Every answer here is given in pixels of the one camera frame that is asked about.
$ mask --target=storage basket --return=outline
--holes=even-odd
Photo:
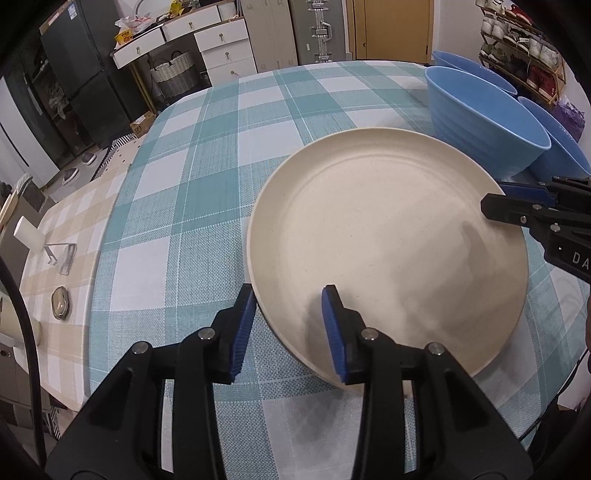
[[[189,52],[174,52],[170,61],[156,65],[150,70],[152,78],[166,98],[173,98],[195,87],[199,72]]]

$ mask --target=beige plate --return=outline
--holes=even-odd
[[[443,343],[475,375],[499,353],[524,305],[521,228],[480,212],[497,183],[426,135],[364,128],[324,137],[285,161],[252,212],[248,270],[279,339],[339,384],[320,309],[345,307],[403,345]]]

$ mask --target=black refrigerator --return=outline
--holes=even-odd
[[[101,148],[131,133],[148,109],[131,72],[110,57],[119,18],[112,0],[70,0],[41,27],[56,78],[92,140]]]

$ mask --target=wooden door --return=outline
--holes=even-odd
[[[429,61],[433,0],[353,1],[358,59]]]

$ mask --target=plaid tablecloth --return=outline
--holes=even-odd
[[[282,161],[325,135],[375,126],[433,134],[423,67],[352,61],[276,70],[166,109],[129,170],[103,241],[90,317],[91,389],[134,342],[181,341],[233,303],[248,281],[252,206]],[[530,283],[521,320],[478,376],[516,434],[540,415],[583,352],[588,294],[525,236]],[[241,375],[216,386],[215,396],[230,479],[349,478],[361,397],[298,363],[260,312]],[[413,450],[409,436],[409,459]]]
[[[29,315],[41,322],[37,346],[41,386],[66,407],[78,411],[90,396],[88,375],[88,320],[99,247],[105,233],[127,166],[109,171],[100,179],[72,193],[51,207],[39,224],[46,243],[77,245],[72,268],[60,275],[47,263],[45,252],[27,256],[21,294]],[[63,247],[51,247],[58,256]],[[70,314],[57,320],[51,295],[59,286],[70,294]],[[14,358],[28,372],[24,349],[14,349]]]

